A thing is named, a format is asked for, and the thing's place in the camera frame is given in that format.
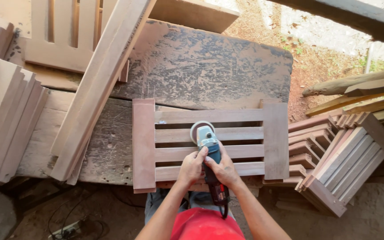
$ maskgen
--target sanding disc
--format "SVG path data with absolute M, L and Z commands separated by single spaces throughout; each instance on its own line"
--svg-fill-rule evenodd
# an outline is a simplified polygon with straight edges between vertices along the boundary
M 211 128 L 211 130 L 213 131 L 214 134 L 216 134 L 216 131 L 214 129 L 214 126 L 207 122 L 207 121 L 199 121 L 199 122 L 196 122 L 192 128 L 191 128 L 191 132 L 190 132 L 190 136 L 191 136 L 191 139 L 192 141 L 194 142 L 194 144 L 197 144 L 196 142 L 196 131 L 198 130 L 199 127 L 203 127 L 203 126 L 209 126 Z

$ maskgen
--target workbench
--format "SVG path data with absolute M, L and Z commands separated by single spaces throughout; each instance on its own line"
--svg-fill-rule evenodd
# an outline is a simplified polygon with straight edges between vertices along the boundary
M 17 175 L 46 178 L 57 160 L 52 143 L 82 75 L 22 62 L 19 37 L 30 36 L 30 14 L 20 21 L 2 8 L 0 15 L 10 13 L 7 19 L 19 23 L 9 61 L 37 73 L 51 89 Z M 157 111 L 258 108 L 265 98 L 288 102 L 293 57 L 273 46 L 149 19 L 129 60 L 128 82 L 115 85 L 100 115 L 79 181 L 132 185 L 131 99 L 154 98 Z

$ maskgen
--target dirt ground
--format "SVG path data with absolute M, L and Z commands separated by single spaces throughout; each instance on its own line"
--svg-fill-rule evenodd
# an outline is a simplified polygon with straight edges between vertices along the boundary
M 365 56 L 347 55 L 325 46 L 308 44 L 295 36 L 281 31 L 281 6 L 274 3 L 270 17 L 272 25 L 268 28 L 262 20 L 260 0 L 237 0 L 237 8 L 241 17 L 228 28 L 224 34 L 243 38 L 258 43 L 278 46 L 290 50 L 294 56 L 291 74 L 290 101 L 288 113 L 290 123 L 306 119 L 304 112 L 311 107 L 331 100 L 337 96 L 313 96 L 304 98 L 301 92 L 305 87 L 317 82 L 337 79 L 344 76 L 362 74 Z M 116 198 L 122 196 L 124 202 L 128 198 L 134 204 L 142 205 L 145 195 L 132 196 L 126 194 L 131 187 L 99 185 L 99 191 L 81 202 L 72 212 L 67 224 L 85 217 L 91 221 L 92 233 L 81 237 L 82 240 L 95 239 L 104 226 L 102 240 L 134 239 L 144 226 L 144 209 L 131 207 Z M 55 231 L 61 228 L 69 210 L 83 197 L 92 192 L 82 192 L 82 196 L 66 197 L 47 205 L 24 217 L 11 239 L 44 240 L 48 237 L 48 221 L 52 213 L 65 201 L 66 203 L 52 218 L 50 228 Z M 331 217 L 296 213 L 274 207 L 269 189 L 260 191 L 259 200 L 274 219 L 285 229 L 294 240 L 304 239 L 380 239 L 384 240 L 384 184 L 365 184 L 357 193 L 354 206 L 341 217 Z M 233 199 L 231 209 L 246 239 L 252 239 L 239 203 Z

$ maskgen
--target hand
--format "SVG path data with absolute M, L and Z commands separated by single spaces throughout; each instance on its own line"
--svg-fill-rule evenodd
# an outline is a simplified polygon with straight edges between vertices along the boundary
M 190 188 L 200 176 L 203 176 L 202 162 L 207 154 L 208 148 L 204 146 L 200 152 L 196 151 L 186 156 L 180 167 L 177 182 L 186 184 L 187 187 Z
M 220 146 L 220 154 L 221 154 L 221 161 L 219 164 L 214 161 L 214 159 L 210 157 L 205 157 L 204 163 L 210 167 L 214 174 L 216 175 L 216 178 L 223 184 L 226 185 L 228 188 L 234 190 L 235 187 L 241 185 L 243 182 L 242 179 L 239 177 L 238 172 L 235 170 L 235 167 L 233 166 L 232 159 L 227 155 L 226 149 L 219 141 Z

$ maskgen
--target person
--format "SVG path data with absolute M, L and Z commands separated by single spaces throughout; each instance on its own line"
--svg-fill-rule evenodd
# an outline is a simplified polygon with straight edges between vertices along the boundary
M 213 170 L 222 184 L 233 191 L 255 240 L 291 239 L 239 177 L 220 141 L 219 145 L 220 164 L 207 156 L 208 148 L 204 147 L 200 152 L 185 157 L 178 179 L 170 190 L 158 188 L 156 193 L 148 194 L 146 224 L 136 240 L 245 239 L 232 213 L 229 212 L 227 219 L 222 219 L 219 207 L 213 205 L 209 193 L 190 192 L 191 208 L 186 210 L 188 202 L 184 196 L 203 175 L 203 162 Z

